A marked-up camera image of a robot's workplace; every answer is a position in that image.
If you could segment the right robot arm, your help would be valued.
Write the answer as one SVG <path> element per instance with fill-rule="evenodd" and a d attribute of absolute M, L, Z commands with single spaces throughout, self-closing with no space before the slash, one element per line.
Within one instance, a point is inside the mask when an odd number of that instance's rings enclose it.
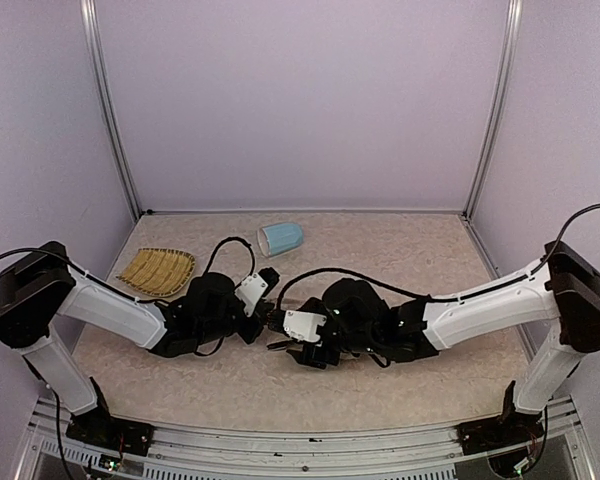
<path fill-rule="evenodd" d="M 382 368 L 438 355 L 459 343 L 536 321 L 552 324 L 525 375 L 505 391 L 501 429 L 538 422 L 581 359 L 600 351 L 600 272 L 562 241 L 524 269 L 449 297 L 421 296 L 397 307 L 375 282 L 348 273 L 298 310 L 276 305 L 268 327 L 293 345 L 296 362 L 324 369 L 365 354 Z"/>

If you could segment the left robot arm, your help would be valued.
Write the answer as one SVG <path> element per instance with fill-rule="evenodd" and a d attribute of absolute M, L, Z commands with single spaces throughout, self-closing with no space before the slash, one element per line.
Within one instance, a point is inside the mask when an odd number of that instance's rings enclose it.
<path fill-rule="evenodd" d="M 270 267 L 240 283 L 207 269 L 173 301 L 141 300 L 73 263 L 59 242 L 16 253 L 19 260 L 0 272 L 0 342 L 20 353 L 83 430 L 110 430 L 116 420 L 56 333 L 55 317 L 81 320 L 162 358 L 208 357 L 207 345 L 218 351 L 233 335 L 246 344 L 258 338 L 266 297 L 279 282 Z"/>

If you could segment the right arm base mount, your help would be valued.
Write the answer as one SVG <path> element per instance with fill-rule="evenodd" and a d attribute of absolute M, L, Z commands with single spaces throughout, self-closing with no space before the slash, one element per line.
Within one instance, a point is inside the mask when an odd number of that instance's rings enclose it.
<path fill-rule="evenodd" d="M 514 413 L 460 423 L 456 426 L 464 455 L 521 444 L 544 435 L 541 415 Z"/>

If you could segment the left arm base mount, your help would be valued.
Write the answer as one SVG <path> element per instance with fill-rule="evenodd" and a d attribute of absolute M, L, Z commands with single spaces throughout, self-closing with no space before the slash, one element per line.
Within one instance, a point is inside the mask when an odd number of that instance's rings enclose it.
<path fill-rule="evenodd" d="M 154 430 L 144 422 L 85 414 L 71 418 L 66 436 L 121 454 L 146 457 Z"/>

